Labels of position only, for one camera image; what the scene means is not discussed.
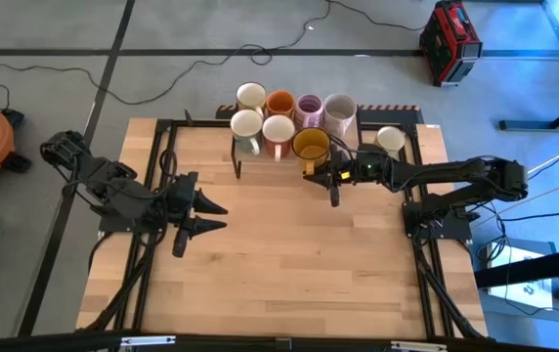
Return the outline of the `orange mug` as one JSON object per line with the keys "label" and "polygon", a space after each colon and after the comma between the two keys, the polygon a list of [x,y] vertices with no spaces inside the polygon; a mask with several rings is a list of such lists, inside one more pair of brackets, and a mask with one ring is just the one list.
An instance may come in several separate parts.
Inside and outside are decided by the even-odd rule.
{"label": "orange mug", "polygon": [[293,117],[295,100],[293,96],[285,90],[272,92],[266,99],[266,116],[283,115],[288,118]]}

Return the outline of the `red black tool case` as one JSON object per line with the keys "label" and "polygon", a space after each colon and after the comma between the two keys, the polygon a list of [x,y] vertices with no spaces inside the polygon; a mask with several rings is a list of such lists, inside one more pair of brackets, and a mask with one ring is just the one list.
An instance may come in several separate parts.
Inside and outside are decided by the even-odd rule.
{"label": "red black tool case", "polygon": [[458,85],[483,56],[480,40],[461,0],[440,0],[419,36],[433,85]]}

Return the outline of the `cream mug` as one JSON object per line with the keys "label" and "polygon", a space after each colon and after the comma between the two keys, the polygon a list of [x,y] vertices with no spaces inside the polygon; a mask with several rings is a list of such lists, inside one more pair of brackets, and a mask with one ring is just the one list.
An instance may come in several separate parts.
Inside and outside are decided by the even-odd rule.
{"label": "cream mug", "polygon": [[377,131],[374,142],[390,156],[398,159],[399,152],[406,143],[406,134],[397,127],[384,126]]}

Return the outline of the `teal mug white handle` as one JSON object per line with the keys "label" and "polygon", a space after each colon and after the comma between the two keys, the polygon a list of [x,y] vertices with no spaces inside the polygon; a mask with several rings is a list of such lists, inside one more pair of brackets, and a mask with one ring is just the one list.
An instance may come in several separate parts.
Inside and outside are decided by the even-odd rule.
{"label": "teal mug white handle", "polygon": [[236,146],[247,154],[258,155],[262,149],[263,117],[256,110],[239,110],[231,118]]}

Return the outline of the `hazard striped black bar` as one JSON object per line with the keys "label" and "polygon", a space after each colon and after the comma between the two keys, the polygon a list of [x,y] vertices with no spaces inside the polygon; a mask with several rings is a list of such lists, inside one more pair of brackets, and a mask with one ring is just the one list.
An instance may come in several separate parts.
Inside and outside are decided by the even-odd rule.
{"label": "hazard striped black bar", "polygon": [[422,124],[421,108],[409,105],[358,105],[355,118],[364,123]]}

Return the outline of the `grey floral mug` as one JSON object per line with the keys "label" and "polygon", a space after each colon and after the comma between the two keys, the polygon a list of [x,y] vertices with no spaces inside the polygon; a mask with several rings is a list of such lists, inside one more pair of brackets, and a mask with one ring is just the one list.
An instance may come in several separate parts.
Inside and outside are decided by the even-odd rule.
{"label": "grey floral mug", "polygon": [[358,110],[354,99],[346,94],[335,93],[323,101],[323,128],[338,138],[343,138]]}

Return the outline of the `black table edge beam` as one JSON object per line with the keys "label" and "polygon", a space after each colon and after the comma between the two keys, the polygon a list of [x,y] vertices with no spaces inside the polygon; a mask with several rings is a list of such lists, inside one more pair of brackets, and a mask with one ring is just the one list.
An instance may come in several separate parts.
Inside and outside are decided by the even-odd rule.
{"label": "black table edge beam", "polygon": [[[175,335],[175,344],[120,347],[124,336]],[[87,331],[0,338],[0,352],[401,352],[393,340],[445,344],[448,352],[559,352],[559,349],[490,339],[434,337],[427,340],[142,334],[135,330]]]}

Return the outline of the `amber glass mug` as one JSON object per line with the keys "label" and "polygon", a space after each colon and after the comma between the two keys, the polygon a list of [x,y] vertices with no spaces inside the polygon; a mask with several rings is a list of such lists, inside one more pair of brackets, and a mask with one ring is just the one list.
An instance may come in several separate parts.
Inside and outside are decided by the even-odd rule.
{"label": "amber glass mug", "polygon": [[314,175],[318,167],[327,160],[330,139],[320,128],[304,128],[292,141],[293,153],[299,159],[305,175]]}

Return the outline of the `lilac ribbed mug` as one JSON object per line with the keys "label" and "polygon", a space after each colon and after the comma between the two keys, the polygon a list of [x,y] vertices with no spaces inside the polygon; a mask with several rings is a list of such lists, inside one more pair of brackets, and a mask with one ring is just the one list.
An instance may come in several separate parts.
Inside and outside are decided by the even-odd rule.
{"label": "lilac ribbed mug", "polygon": [[323,101],[314,94],[301,96],[296,102],[294,118],[299,129],[320,127],[323,120]]}

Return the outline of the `yellow mug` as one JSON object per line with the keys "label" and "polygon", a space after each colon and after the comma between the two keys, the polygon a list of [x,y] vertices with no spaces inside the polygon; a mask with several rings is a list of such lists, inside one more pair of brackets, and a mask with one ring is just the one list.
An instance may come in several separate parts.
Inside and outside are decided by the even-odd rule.
{"label": "yellow mug", "polygon": [[263,115],[266,98],[266,89],[258,82],[244,82],[236,89],[238,110],[255,110]]}

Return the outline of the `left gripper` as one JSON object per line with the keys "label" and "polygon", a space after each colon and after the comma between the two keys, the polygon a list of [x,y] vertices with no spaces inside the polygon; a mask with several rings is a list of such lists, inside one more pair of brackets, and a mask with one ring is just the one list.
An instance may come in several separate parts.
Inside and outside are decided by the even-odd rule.
{"label": "left gripper", "polygon": [[182,258],[187,248],[188,240],[219,229],[227,227],[225,222],[191,218],[192,207],[195,212],[226,215],[229,211],[210,200],[202,191],[195,190],[198,173],[195,171],[179,176],[176,184],[169,193],[169,204],[173,206],[173,212],[179,216],[177,220],[177,233],[173,244],[172,254]]}

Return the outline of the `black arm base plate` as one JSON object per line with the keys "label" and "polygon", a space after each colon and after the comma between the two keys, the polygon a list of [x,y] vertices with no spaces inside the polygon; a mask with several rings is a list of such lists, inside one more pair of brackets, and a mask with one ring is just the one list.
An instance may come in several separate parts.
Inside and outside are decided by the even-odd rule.
{"label": "black arm base plate", "polygon": [[104,216],[99,230],[104,233],[150,234],[164,230],[165,221],[157,217],[143,217],[137,219],[122,216]]}
{"label": "black arm base plate", "polygon": [[472,238],[469,224],[479,218],[464,208],[445,208],[428,212],[419,202],[402,205],[406,233],[416,240],[461,240]]}

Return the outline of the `wooden shelf black legs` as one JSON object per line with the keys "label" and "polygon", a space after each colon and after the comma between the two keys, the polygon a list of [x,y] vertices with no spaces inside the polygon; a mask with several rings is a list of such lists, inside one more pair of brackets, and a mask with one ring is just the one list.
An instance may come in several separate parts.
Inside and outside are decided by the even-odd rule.
{"label": "wooden shelf black legs", "polygon": [[[356,150],[359,143],[364,140],[362,132],[361,118],[357,115],[349,124],[342,142],[348,149]],[[232,142],[231,159],[235,175],[238,179],[245,179],[253,174],[271,174],[300,179],[305,175],[306,162],[297,157],[290,146],[288,149],[289,153],[286,158],[275,162],[275,158],[267,153],[265,146],[258,155],[255,155],[245,153],[235,142]]]}

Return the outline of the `silver bracket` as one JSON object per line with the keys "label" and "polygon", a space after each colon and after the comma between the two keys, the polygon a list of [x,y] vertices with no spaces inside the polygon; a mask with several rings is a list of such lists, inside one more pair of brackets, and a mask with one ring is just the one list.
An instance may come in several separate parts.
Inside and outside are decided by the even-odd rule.
{"label": "silver bracket", "polygon": [[393,340],[390,349],[401,352],[448,352],[445,344]]}
{"label": "silver bracket", "polygon": [[120,339],[120,347],[140,347],[175,344],[175,335],[145,335],[145,336],[124,336]]}

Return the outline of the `black aluminium table frame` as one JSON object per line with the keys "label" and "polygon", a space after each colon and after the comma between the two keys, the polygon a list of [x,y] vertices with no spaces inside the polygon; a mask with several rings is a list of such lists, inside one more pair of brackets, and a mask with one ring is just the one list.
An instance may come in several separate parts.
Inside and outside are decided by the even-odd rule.
{"label": "black aluminium table frame", "polygon": [[134,118],[120,160],[161,183],[153,155],[173,148],[180,172],[226,209],[224,228],[191,240],[183,257],[167,235],[117,324],[144,332],[250,336],[402,337],[453,333],[419,281],[403,194],[344,186],[332,206],[297,162],[245,156],[234,169],[227,122],[190,127]]}

